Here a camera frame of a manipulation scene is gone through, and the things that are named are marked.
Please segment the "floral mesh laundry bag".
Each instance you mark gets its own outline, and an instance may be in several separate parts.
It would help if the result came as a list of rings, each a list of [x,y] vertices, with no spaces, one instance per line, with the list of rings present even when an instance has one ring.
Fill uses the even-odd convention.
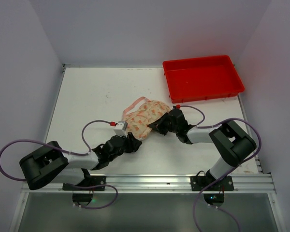
[[[152,131],[149,124],[157,121],[166,113],[170,107],[161,101],[150,100],[146,97],[139,97],[122,114],[122,120],[127,122],[127,132],[142,141]]]

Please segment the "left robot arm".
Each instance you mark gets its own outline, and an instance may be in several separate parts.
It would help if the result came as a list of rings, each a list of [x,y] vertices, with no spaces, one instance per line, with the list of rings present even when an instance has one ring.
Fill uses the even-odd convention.
[[[135,153],[142,141],[131,132],[127,136],[112,136],[106,143],[85,156],[64,153],[58,142],[51,141],[22,158],[19,162],[31,190],[50,183],[84,187],[90,182],[89,171],[100,170],[124,153]]]

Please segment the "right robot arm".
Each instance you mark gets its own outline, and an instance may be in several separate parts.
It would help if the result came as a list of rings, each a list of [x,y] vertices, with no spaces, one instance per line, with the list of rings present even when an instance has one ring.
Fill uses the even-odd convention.
[[[172,109],[160,119],[148,125],[152,130],[166,135],[176,134],[185,144],[214,144],[220,154],[218,161],[204,175],[190,177],[191,189],[234,190],[232,178],[228,176],[235,168],[257,149],[256,142],[236,123],[242,119],[225,119],[213,126],[189,124],[180,109]]]

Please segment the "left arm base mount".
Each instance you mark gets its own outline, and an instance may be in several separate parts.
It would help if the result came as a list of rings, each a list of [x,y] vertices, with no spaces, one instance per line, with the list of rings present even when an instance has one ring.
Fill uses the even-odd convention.
[[[81,183],[78,185],[72,184],[63,184],[62,189],[66,191],[85,191],[85,190],[93,190],[93,191],[104,191],[106,184],[106,176],[90,176],[86,177]]]

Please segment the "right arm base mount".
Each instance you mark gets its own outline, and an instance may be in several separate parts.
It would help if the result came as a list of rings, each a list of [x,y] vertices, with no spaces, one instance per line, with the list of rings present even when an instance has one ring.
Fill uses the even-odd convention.
[[[226,176],[216,182],[216,179],[209,171],[199,171],[196,175],[190,177],[190,185],[192,191],[201,191],[210,185],[205,191],[234,191],[233,180],[231,176]]]

